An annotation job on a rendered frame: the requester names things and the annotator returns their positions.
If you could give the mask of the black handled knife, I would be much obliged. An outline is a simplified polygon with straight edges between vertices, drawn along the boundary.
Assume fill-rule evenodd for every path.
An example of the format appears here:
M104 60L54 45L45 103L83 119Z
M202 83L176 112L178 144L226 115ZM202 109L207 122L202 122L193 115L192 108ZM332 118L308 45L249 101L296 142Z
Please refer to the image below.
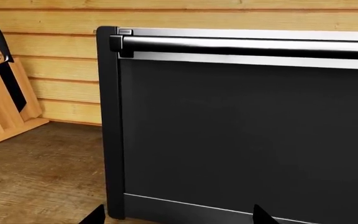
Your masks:
M9 46L4 38L2 31L0 30L0 52L2 53L2 63L0 63L0 76L2 81L7 88L12 101L14 102L18 112L21 112L27 101L21 91L21 88L18 84L16 77L14 76L14 72L10 67L9 63L14 63L14 59L9 50Z

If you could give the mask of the black toaster oven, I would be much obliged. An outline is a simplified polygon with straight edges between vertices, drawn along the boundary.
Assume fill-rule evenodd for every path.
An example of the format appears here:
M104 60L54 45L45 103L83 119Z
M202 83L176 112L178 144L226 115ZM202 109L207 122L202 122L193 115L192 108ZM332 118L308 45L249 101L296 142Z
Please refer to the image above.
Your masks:
M108 214L358 224L358 60L111 51L110 35L358 41L357 31L96 30Z

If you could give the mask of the wooden knife block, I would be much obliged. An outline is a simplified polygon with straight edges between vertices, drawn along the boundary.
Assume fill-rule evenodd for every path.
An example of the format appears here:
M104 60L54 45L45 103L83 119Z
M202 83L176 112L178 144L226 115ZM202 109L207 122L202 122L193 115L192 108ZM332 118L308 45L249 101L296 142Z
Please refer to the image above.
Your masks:
M42 107L20 59L14 57L14 63L10 63L9 66L27 103L22 111L18 111L0 76L0 142L49 122L48 119L41 117Z

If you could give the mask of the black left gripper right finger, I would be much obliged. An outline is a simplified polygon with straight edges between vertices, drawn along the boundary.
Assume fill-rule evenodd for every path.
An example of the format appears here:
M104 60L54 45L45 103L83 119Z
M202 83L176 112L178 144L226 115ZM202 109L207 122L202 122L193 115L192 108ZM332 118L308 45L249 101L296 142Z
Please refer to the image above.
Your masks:
M272 218L263 208L259 205L254 205L252 214L253 224L280 224L274 218Z

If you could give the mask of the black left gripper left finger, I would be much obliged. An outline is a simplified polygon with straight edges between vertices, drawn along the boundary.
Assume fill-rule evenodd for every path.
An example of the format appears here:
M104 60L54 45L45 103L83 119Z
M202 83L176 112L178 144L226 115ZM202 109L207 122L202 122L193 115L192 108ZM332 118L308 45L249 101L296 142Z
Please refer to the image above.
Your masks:
M88 214L79 224L104 224L105 210L104 205L99 205L90 214Z

